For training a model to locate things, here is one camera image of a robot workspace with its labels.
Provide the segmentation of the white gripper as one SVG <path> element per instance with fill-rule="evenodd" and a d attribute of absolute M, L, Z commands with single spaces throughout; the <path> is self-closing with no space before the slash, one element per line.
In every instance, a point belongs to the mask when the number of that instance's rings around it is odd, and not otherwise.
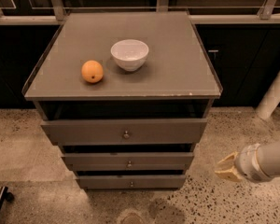
<path fill-rule="evenodd" d="M 260 144 L 244 147 L 239 153 L 234 151 L 217 163 L 219 168 L 231 168 L 235 165 L 240 175 L 235 169 L 215 171 L 215 174 L 219 178 L 231 182 L 241 182 L 241 176 L 253 183 L 271 181 L 272 178 L 266 175 L 260 168 L 258 162 L 259 147 Z"/>

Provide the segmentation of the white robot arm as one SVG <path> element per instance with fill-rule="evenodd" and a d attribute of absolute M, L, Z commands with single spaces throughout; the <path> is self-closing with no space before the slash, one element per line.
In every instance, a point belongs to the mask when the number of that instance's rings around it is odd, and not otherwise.
<path fill-rule="evenodd" d="M 256 111 L 258 116 L 268 119 L 280 104 L 280 71 L 265 93 Z M 217 163 L 215 174 L 232 182 L 243 179 L 253 183 L 270 182 L 280 177 L 280 139 L 273 143 L 256 143 L 232 152 Z"/>

